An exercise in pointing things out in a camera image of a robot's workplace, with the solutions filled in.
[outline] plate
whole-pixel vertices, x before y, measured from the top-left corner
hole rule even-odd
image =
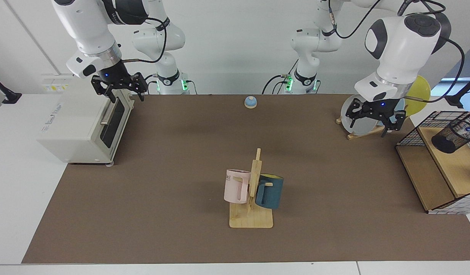
[[[352,123],[352,120],[348,117],[345,116],[345,113],[347,112],[347,108],[352,104],[352,101],[354,99],[359,99],[361,102],[364,102],[365,99],[364,97],[360,96],[359,94],[353,95],[349,97],[345,102],[344,105],[342,106],[342,110],[340,110],[340,116],[342,117],[342,126],[347,130],[347,132],[351,134],[355,134],[356,136],[364,136],[365,134],[368,134],[371,132],[376,125],[378,124],[377,120],[373,120],[372,118],[369,117],[363,117],[359,118],[356,120],[354,123],[354,127],[350,127],[350,124]]]

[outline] brown tabletop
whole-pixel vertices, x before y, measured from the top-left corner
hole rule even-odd
[[[470,260],[462,215],[424,212],[394,145],[348,141],[348,95],[147,96],[113,167],[68,165],[23,263]],[[274,228],[232,229],[225,170],[284,177]]]

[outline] black wire basket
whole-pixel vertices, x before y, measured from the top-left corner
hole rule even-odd
[[[441,152],[452,154],[470,142],[470,123],[453,120],[432,137],[432,144]]]

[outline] green indicator light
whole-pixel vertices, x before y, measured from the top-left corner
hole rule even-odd
[[[286,91],[291,92],[291,89],[293,88],[293,79],[291,76],[288,76],[288,84],[286,85]]]
[[[181,82],[182,82],[182,89],[187,91],[189,89],[187,83],[184,80],[181,80]]]

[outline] white table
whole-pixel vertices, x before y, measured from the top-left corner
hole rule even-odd
[[[470,274],[470,261],[20,265],[66,167],[35,141],[58,99],[58,95],[25,94],[17,104],[0,108],[0,274]],[[412,116],[413,123],[434,110],[453,108],[444,102],[431,104]]]

